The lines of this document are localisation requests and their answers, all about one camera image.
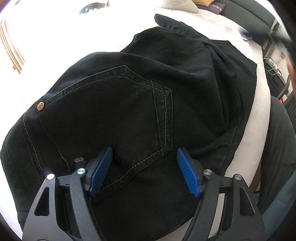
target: textured blue pad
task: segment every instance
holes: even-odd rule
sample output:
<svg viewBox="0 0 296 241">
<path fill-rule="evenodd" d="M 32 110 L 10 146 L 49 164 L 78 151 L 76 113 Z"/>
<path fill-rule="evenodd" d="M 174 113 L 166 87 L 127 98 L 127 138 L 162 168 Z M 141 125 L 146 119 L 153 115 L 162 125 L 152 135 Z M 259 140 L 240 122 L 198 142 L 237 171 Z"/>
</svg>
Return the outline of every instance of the textured blue pad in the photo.
<svg viewBox="0 0 296 241">
<path fill-rule="evenodd" d="M 190 165 L 186 155 L 181 148 L 177 150 L 177 161 L 191 193 L 198 197 L 201 193 L 198 186 L 198 176 Z"/>
<path fill-rule="evenodd" d="M 89 187 L 89 193 L 94 196 L 95 193 L 100 191 L 102 183 L 106 177 L 107 171 L 110 167 L 113 157 L 113 150 L 108 147 L 104 153 L 102 159 L 98 163 L 93 175 L 91 176 L 91 183 Z"/>
</svg>

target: purple pillow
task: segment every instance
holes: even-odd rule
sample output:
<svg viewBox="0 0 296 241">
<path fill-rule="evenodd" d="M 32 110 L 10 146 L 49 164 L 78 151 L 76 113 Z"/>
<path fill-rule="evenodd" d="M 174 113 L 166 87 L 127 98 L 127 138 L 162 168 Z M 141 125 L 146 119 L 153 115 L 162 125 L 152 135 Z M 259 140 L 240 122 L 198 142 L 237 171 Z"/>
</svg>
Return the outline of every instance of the purple pillow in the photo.
<svg viewBox="0 0 296 241">
<path fill-rule="evenodd" d="M 215 14 L 220 14 L 220 12 L 222 12 L 223 9 L 225 8 L 225 4 L 224 3 L 220 3 L 220 2 L 213 2 L 208 7 L 202 6 L 202 5 L 197 5 L 197 7 L 199 9 L 208 10 L 208 11 L 213 12 Z"/>
</svg>

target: seam stitching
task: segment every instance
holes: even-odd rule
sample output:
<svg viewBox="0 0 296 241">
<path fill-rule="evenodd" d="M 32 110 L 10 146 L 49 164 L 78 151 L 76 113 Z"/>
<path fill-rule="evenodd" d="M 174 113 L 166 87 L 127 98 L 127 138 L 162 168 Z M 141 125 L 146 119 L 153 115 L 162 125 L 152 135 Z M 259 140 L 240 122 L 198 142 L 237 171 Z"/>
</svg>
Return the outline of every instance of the seam stitching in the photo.
<svg viewBox="0 0 296 241">
<path fill-rule="evenodd" d="M 170 149 L 173 149 L 173 94 L 172 91 L 170 92 L 170 97 L 171 97 L 171 104 L 172 104 L 172 110 L 171 110 L 171 128 L 170 128 Z"/>
<path fill-rule="evenodd" d="M 143 161 L 147 160 L 148 158 L 154 156 L 155 154 L 159 153 L 160 151 L 162 151 L 165 147 L 163 147 L 161 150 L 159 150 L 158 152 L 155 152 L 154 154 L 152 154 L 151 156 L 147 157 L 146 159 L 142 160 L 141 162 L 139 162 L 138 164 L 134 165 L 131 169 L 129 169 L 121 178 L 119 178 L 117 181 L 109 184 L 108 186 L 104 187 L 103 189 L 101 189 L 100 191 L 106 189 L 107 187 L 113 185 L 114 183 L 118 182 L 119 180 L 121 180 L 122 178 L 124 178 L 134 167 L 136 167 L 137 165 L 141 164 Z"/>
<path fill-rule="evenodd" d="M 158 132 L 159 144 L 160 144 L 160 148 L 161 148 L 162 144 L 161 144 L 161 138 L 160 138 L 160 134 L 159 134 L 158 115 L 157 115 L 156 103 L 155 103 L 155 95 L 154 95 L 154 91 L 153 90 L 152 90 L 152 94 L 153 94 L 154 109 L 155 109 L 155 114 L 156 114 L 157 132 Z"/>
<path fill-rule="evenodd" d="M 141 77 L 140 75 L 136 74 L 134 71 L 132 71 L 132 70 L 131 70 L 130 68 L 128 68 L 127 66 L 125 66 L 125 67 L 126 67 L 130 72 L 132 72 L 133 74 L 135 74 L 136 76 L 138 76 L 139 78 L 141 78 L 141 79 L 143 79 L 143 80 L 145 80 L 145 81 L 149 81 L 149 82 L 151 82 L 151 83 L 153 83 L 153 84 L 156 84 L 156 85 L 158 85 L 158 86 L 160 86 L 160 87 L 162 87 L 162 88 L 165 88 L 165 89 L 167 89 L 167 90 L 170 91 L 169 88 L 167 88 L 167 87 L 165 87 L 165 86 L 163 86 L 163 85 L 157 84 L 157 83 L 155 83 L 155 82 L 153 82 L 153 81 L 151 81 L 151 80 L 147 80 L 147 79 Z"/>
<path fill-rule="evenodd" d="M 26 133 L 27 133 L 27 135 L 28 135 L 28 137 L 29 137 L 29 140 L 30 140 L 30 142 L 31 142 L 31 144 L 32 144 L 32 146 L 33 146 L 33 149 L 34 149 L 35 156 L 36 156 L 37 162 L 38 162 L 38 164 L 39 164 L 39 167 L 40 167 L 41 171 L 42 171 L 43 174 L 44 174 L 44 171 L 43 171 L 43 169 L 42 169 L 42 167 L 41 167 L 41 165 L 40 165 L 40 162 L 39 162 L 39 160 L 38 160 L 38 156 L 37 156 L 37 153 L 36 153 L 36 149 L 35 149 L 35 147 L 34 147 L 34 144 L 33 144 L 32 140 L 31 140 L 31 138 L 30 138 L 30 136 L 29 136 L 29 133 L 28 133 L 28 131 L 27 131 L 27 128 L 26 128 L 26 124 L 25 124 L 25 116 L 26 116 L 26 113 L 27 113 L 27 112 L 24 113 L 24 118 L 23 118 L 24 127 L 25 127 L 25 129 L 26 129 Z"/>
<path fill-rule="evenodd" d="M 71 87 L 71 86 L 77 84 L 77 83 L 80 82 L 80 81 L 83 81 L 83 80 L 85 80 L 85 79 L 88 79 L 89 77 L 93 77 L 93 76 L 98 75 L 98 74 L 103 74 L 103 73 L 106 73 L 106 72 L 111 71 L 111 70 L 120 69 L 120 68 L 122 68 L 122 67 L 126 67 L 126 66 L 125 66 L 125 65 L 122 65 L 122 66 L 114 67 L 114 68 L 107 69 L 107 70 L 104 70 L 104 71 L 101 71 L 101 72 L 97 72 L 97 73 L 95 73 L 95 74 L 92 74 L 92 75 L 90 75 L 90 76 L 87 76 L 87 77 L 85 77 L 85 78 L 80 79 L 79 81 L 77 81 L 77 82 L 74 83 L 74 84 L 71 84 L 71 85 L 68 86 L 67 88 L 69 88 L 69 87 Z M 54 97 L 55 97 L 56 95 L 58 95 L 59 93 L 55 94 L 54 96 L 49 97 L 46 101 L 48 101 L 48 100 L 54 98 Z"/>
<path fill-rule="evenodd" d="M 166 121 L 167 121 L 167 116 L 166 116 L 166 97 L 165 97 L 165 93 L 163 92 L 163 98 L 165 99 L 165 145 L 163 148 L 165 148 L 166 146 Z"/>
<path fill-rule="evenodd" d="M 70 171 L 70 168 L 69 168 L 69 164 L 67 162 L 67 160 L 63 157 L 63 155 L 61 154 L 59 148 L 57 147 L 56 143 L 51 139 L 51 137 L 49 136 L 49 134 L 47 133 L 47 131 L 45 130 L 45 128 L 43 127 L 43 124 L 42 124 L 42 121 L 40 120 L 40 116 L 39 116 L 39 113 L 37 112 L 37 115 L 38 115 L 38 119 L 39 119 L 39 122 L 40 122 L 40 125 L 42 127 L 42 129 L 44 130 L 45 134 L 48 136 L 48 138 L 50 139 L 50 141 L 54 144 L 54 146 L 56 147 L 60 157 L 63 159 L 63 161 L 66 163 L 67 165 L 67 168 L 68 168 L 68 171 L 69 171 L 69 174 L 71 174 L 71 171 Z"/>
<path fill-rule="evenodd" d="M 103 78 L 103 79 L 95 80 L 95 81 L 92 81 L 92 82 L 90 82 L 90 83 L 87 83 L 87 84 L 84 84 L 84 85 L 82 85 L 82 86 L 79 86 L 79 87 L 77 87 L 77 88 L 75 88 L 75 89 L 73 89 L 73 90 L 70 90 L 69 92 L 66 92 L 66 93 L 62 94 L 61 96 L 57 97 L 55 100 L 53 100 L 53 101 L 47 103 L 47 105 L 50 105 L 51 103 L 55 102 L 55 101 L 56 101 L 57 99 L 59 99 L 60 97 L 66 95 L 66 94 L 69 94 L 70 92 L 72 92 L 72 91 L 74 91 L 74 90 L 77 90 L 77 89 L 79 89 L 79 88 L 81 88 L 81 87 L 84 87 L 84 86 L 86 86 L 86 85 L 89 85 L 89 84 L 95 83 L 95 82 L 97 82 L 97 81 L 101 81 L 101 80 L 105 80 L 105 79 L 110 79 L 110 78 L 123 78 L 123 79 L 128 79 L 128 80 L 130 80 L 131 82 L 134 82 L 134 83 L 136 83 L 136 84 L 144 85 L 144 86 L 148 86 L 148 87 L 150 87 L 150 88 L 156 89 L 156 90 L 161 91 L 161 92 L 164 93 L 164 91 L 162 91 L 162 90 L 159 90 L 159 89 L 157 89 L 157 88 L 151 87 L 151 86 L 146 85 L 146 84 L 142 84 L 142 83 L 135 82 L 135 81 L 133 81 L 133 80 L 131 80 L 130 78 L 127 78 L 127 77 L 122 77 L 122 76 L 112 76 L 112 77 L 107 77 L 107 78 Z"/>
<path fill-rule="evenodd" d="M 30 147 L 29 147 L 29 145 L 28 145 L 28 141 L 26 140 L 26 137 L 25 137 L 24 132 L 23 132 L 23 130 L 22 130 L 22 118 L 20 119 L 20 131 L 21 131 L 22 136 L 23 136 L 23 139 L 24 139 L 24 141 L 25 141 L 25 143 L 26 143 L 26 145 L 27 145 L 28 152 L 29 152 L 30 159 L 31 159 L 31 163 L 32 163 L 32 165 L 33 165 L 33 167 L 34 167 L 34 169 L 35 169 L 37 175 L 38 175 L 39 178 L 42 180 L 40 174 L 38 173 L 38 171 L 37 171 L 37 169 L 36 169 L 36 166 L 34 165 L 33 157 L 32 157 L 32 154 L 31 154 L 31 150 L 30 150 Z"/>
<path fill-rule="evenodd" d="M 23 187 L 22 182 L 21 182 L 21 178 L 20 178 L 19 175 L 17 174 L 17 171 L 16 171 L 16 169 L 15 169 L 15 167 L 14 167 L 12 161 L 11 161 L 10 154 L 9 154 L 9 151 L 8 151 L 8 148 L 7 148 L 7 144 L 5 145 L 5 149 L 6 149 L 6 152 L 7 152 L 8 159 L 9 159 L 11 165 L 12 165 L 12 168 L 13 168 L 13 170 L 15 171 L 15 174 L 16 174 L 16 176 L 17 176 L 17 179 L 18 179 L 19 182 L 20 182 L 20 186 L 22 187 L 22 191 L 23 191 L 23 193 L 24 193 L 24 196 L 25 196 L 25 199 L 26 199 L 26 201 L 27 201 L 28 207 L 30 208 L 30 204 L 29 204 L 29 200 L 28 200 L 28 197 L 27 197 L 27 195 L 26 195 L 26 192 L 25 192 L 25 188 Z"/>
</svg>

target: black garment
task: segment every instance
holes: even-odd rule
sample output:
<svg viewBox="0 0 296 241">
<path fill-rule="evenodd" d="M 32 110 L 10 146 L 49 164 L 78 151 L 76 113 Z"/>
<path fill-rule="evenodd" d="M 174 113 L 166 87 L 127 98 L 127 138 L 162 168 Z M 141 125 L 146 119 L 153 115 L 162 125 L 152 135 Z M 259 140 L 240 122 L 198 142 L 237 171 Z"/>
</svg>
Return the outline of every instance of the black garment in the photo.
<svg viewBox="0 0 296 241">
<path fill-rule="evenodd" d="M 225 173 L 251 111 L 256 64 L 228 41 L 157 18 L 166 29 L 78 61 L 10 130 L 1 160 L 19 213 L 45 175 L 72 173 L 75 160 L 110 145 L 114 159 L 91 200 L 97 220 L 108 241 L 156 240 L 188 221 L 198 203 L 177 148 Z"/>
<path fill-rule="evenodd" d="M 5 219 L 0 214 L 0 239 L 9 241 L 21 241 L 15 232 L 9 227 Z"/>
<path fill-rule="evenodd" d="M 266 211 L 296 168 L 296 137 L 283 104 L 271 97 L 270 119 L 261 158 L 259 210 Z"/>
</svg>

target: pocket stitching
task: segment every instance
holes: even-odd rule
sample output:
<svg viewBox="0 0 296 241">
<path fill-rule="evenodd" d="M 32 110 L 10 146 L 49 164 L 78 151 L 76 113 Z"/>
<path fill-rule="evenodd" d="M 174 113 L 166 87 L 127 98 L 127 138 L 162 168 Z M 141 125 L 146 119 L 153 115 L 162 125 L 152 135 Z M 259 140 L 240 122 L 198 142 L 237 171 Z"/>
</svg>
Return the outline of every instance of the pocket stitching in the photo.
<svg viewBox="0 0 296 241">
<path fill-rule="evenodd" d="M 40 162 L 39 162 L 39 159 L 38 159 L 38 156 L 37 156 L 37 153 L 36 153 L 36 149 L 35 149 L 35 147 L 34 147 L 34 144 L 33 144 L 32 140 L 31 140 L 31 138 L 30 138 L 30 136 L 29 136 L 29 133 L 28 133 L 28 131 L 27 131 L 27 127 L 26 127 L 26 124 L 25 124 L 25 116 L 26 116 L 26 113 L 27 113 L 27 111 L 24 113 L 24 118 L 23 118 L 24 127 L 25 127 L 25 130 L 26 130 L 27 136 L 29 137 L 29 140 L 30 140 L 30 142 L 31 142 L 31 144 L 32 144 L 32 146 L 33 146 L 33 149 L 34 149 L 34 152 L 35 152 L 35 156 L 36 156 L 36 159 L 37 159 L 38 165 L 39 165 L 39 167 L 40 167 L 42 173 L 45 175 L 45 173 L 44 173 L 44 171 L 43 171 L 43 169 L 42 169 L 42 167 L 41 167 L 41 165 L 40 165 Z"/>
<path fill-rule="evenodd" d="M 158 86 L 160 86 L 160 87 L 162 87 L 162 88 L 168 89 L 168 90 L 170 91 L 169 88 L 167 88 L 167 87 L 165 87 L 165 86 L 163 86 L 163 85 L 157 84 L 157 83 L 155 83 L 155 82 L 153 82 L 153 81 L 151 81 L 151 80 L 147 80 L 147 79 L 141 77 L 140 75 L 138 75 L 138 74 L 136 74 L 134 71 L 132 71 L 130 68 L 128 68 L 126 65 L 122 65 L 122 66 L 114 67 L 114 68 L 111 68 L 111 69 L 108 69 L 108 70 L 104 70 L 104 71 L 101 71 L 101 72 L 98 72 L 98 73 L 92 74 L 92 75 L 87 76 L 87 77 L 85 77 L 85 78 L 79 80 L 78 82 L 76 82 L 76 83 L 70 85 L 69 87 L 71 87 L 71 86 L 73 86 L 73 85 L 75 85 L 75 84 L 77 84 L 77 83 L 79 83 L 79 82 L 81 82 L 81 81 L 83 81 L 83 80 L 86 80 L 86 79 L 88 79 L 89 77 L 93 77 L 93 76 L 98 75 L 98 74 L 103 74 L 103 73 L 106 73 L 106 72 L 108 72 L 108 71 L 115 70 L 115 69 L 119 69 L 119 68 L 122 68 L 122 67 L 125 67 L 127 70 L 129 70 L 131 73 L 133 73 L 134 75 L 138 76 L 139 78 L 141 78 L 141 79 L 143 79 L 143 80 L 145 80 L 145 81 L 148 81 L 148 82 L 150 82 L 150 83 L 156 84 L 156 85 L 158 85 Z M 54 98 L 55 96 L 57 96 L 58 94 L 60 94 L 60 93 L 63 92 L 64 90 L 66 90 L 67 88 L 61 90 L 59 93 L 55 94 L 54 96 L 51 96 L 50 98 L 46 99 L 45 102 L 46 102 L 46 101 L 49 101 L 49 100 L 52 99 L 52 98 Z"/>
<path fill-rule="evenodd" d="M 105 79 L 110 79 L 110 78 L 123 78 L 123 79 L 128 79 L 128 80 L 130 80 L 131 82 L 134 82 L 134 83 L 136 83 L 136 84 L 139 84 L 139 85 L 145 85 L 145 86 L 148 86 L 148 87 L 150 87 L 150 88 L 156 89 L 156 90 L 161 91 L 161 92 L 164 93 L 164 91 L 162 91 L 162 90 L 159 90 L 159 89 L 157 89 L 157 88 L 154 88 L 154 87 L 149 86 L 149 85 L 146 85 L 146 84 L 142 84 L 142 83 L 135 82 L 135 81 L 131 80 L 130 78 L 122 77 L 122 76 L 112 76 L 112 77 L 107 77 L 107 78 L 103 78 L 103 79 L 95 80 L 95 81 L 92 81 L 92 82 L 90 82 L 90 83 L 87 83 L 87 84 L 84 84 L 84 85 L 82 85 L 82 86 L 79 86 L 79 87 L 75 88 L 74 90 L 77 90 L 77 89 L 79 89 L 79 88 L 81 88 L 81 87 L 84 87 L 84 86 L 86 86 L 86 85 L 89 85 L 89 84 L 95 83 L 95 82 L 97 82 L 97 81 L 101 81 L 101 80 L 105 80 Z M 51 103 L 55 102 L 55 101 L 56 101 L 57 99 L 59 99 L 60 97 L 62 97 L 62 96 L 64 96 L 64 95 L 67 95 L 67 94 L 69 94 L 70 92 L 72 92 L 72 91 L 74 91 L 74 90 L 70 90 L 69 92 L 66 92 L 66 93 L 62 94 L 61 96 L 57 97 L 55 100 L 53 100 L 53 101 L 47 103 L 47 105 L 50 105 Z"/>
<path fill-rule="evenodd" d="M 114 183 L 120 181 L 120 180 L 121 180 L 122 178 L 124 178 L 124 177 L 125 177 L 125 176 L 126 176 L 126 175 L 127 175 L 132 169 L 133 169 L 133 168 L 135 168 L 136 166 L 138 166 L 139 164 L 141 164 L 141 163 L 144 162 L 145 160 L 149 159 L 150 157 L 154 156 L 155 154 L 157 154 L 157 153 L 159 153 L 159 152 L 162 152 L 162 150 L 166 147 L 166 122 L 167 122 L 166 97 L 165 97 L 165 92 L 162 91 L 162 90 L 160 90 L 160 89 L 157 89 L 157 88 L 155 88 L 155 87 L 152 87 L 152 86 L 149 86 L 149 85 L 146 85 L 146 84 L 143 84 L 143 83 L 135 82 L 135 81 L 133 81 L 133 80 L 131 80 L 130 78 L 127 78 L 127 77 L 113 76 L 113 77 L 107 77 L 107 78 L 103 78 L 103 79 L 95 80 L 95 81 L 92 81 L 92 82 L 90 82 L 90 83 L 84 84 L 84 85 L 79 86 L 79 87 L 77 87 L 77 88 L 75 88 L 75 89 L 73 89 L 73 90 L 70 90 L 69 92 L 66 92 L 66 93 L 62 94 L 62 95 L 59 96 L 58 98 L 60 98 L 60 97 L 62 97 L 62 96 L 64 96 L 64 95 L 66 95 L 66 94 L 69 94 L 70 92 L 72 92 L 72 91 L 74 91 L 74 90 L 77 90 L 77 89 L 79 89 L 79 88 L 81 88 L 81 87 L 84 87 L 84 86 L 86 86 L 86 85 L 92 84 L 92 83 L 97 82 L 97 81 L 101 81 L 101 80 L 105 80 L 105 79 L 110 79 L 110 78 L 123 78 L 123 79 L 128 79 L 128 80 L 130 80 L 131 82 L 134 82 L 134 83 L 136 83 L 136 84 L 140 84 L 140 85 L 144 85 L 144 86 L 148 86 L 148 87 L 150 87 L 150 88 L 152 88 L 152 89 L 155 89 L 155 90 L 161 91 L 161 92 L 163 93 L 163 95 L 164 95 L 164 101 L 165 101 L 165 144 L 164 144 L 164 147 L 161 148 L 159 151 L 157 151 L 157 152 L 155 152 L 154 154 L 150 155 L 149 157 L 147 157 L 146 159 L 142 160 L 141 162 L 135 164 L 135 165 L 134 165 L 133 167 L 131 167 L 131 168 L 130 168 L 130 169 L 129 169 L 129 170 L 128 170 L 128 171 L 127 171 L 122 177 L 121 177 L 121 178 L 119 178 L 118 180 L 116 180 L 116 181 L 114 181 L 113 183 L 109 184 L 108 186 L 104 187 L 104 188 L 101 189 L 100 191 L 102 191 L 102 190 L 106 189 L 107 187 L 113 185 Z M 55 100 L 53 100 L 53 101 L 47 103 L 47 105 L 53 103 L 53 102 L 56 101 L 58 98 L 56 98 Z"/>
<path fill-rule="evenodd" d="M 160 144 L 160 148 L 161 148 L 162 143 L 161 143 L 161 138 L 160 138 L 160 134 L 159 134 L 158 115 L 157 115 L 157 110 L 156 110 L 154 91 L 152 91 L 152 93 L 153 93 L 153 102 L 154 102 L 154 108 L 155 108 L 155 114 L 156 114 L 157 132 L 158 132 L 159 144 Z"/>
<path fill-rule="evenodd" d="M 27 149 L 28 149 L 28 152 L 29 152 L 29 155 L 30 155 L 31 163 L 32 163 L 32 165 L 33 165 L 33 167 L 34 167 L 34 169 L 35 169 L 37 175 L 38 175 L 38 176 L 40 177 L 40 179 L 42 180 L 42 178 L 41 178 L 40 174 L 38 173 L 38 171 L 37 171 L 37 169 L 36 169 L 36 166 L 35 166 L 35 164 L 34 164 L 34 162 L 33 162 L 33 157 L 32 157 L 32 154 L 31 154 L 32 151 L 30 150 L 30 147 L 29 147 L 28 141 L 27 141 L 27 139 L 26 139 L 26 137 L 25 137 L 25 134 L 24 134 L 24 131 L 23 131 L 23 128 L 22 128 L 22 119 L 23 119 L 23 116 L 25 115 L 25 113 L 22 115 L 22 117 L 21 117 L 21 119 L 20 119 L 20 131 L 21 131 L 22 136 L 23 136 L 23 139 L 24 139 L 24 141 L 25 141 L 25 143 L 26 143 L 26 145 L 27 145 Z"/>
</svg>

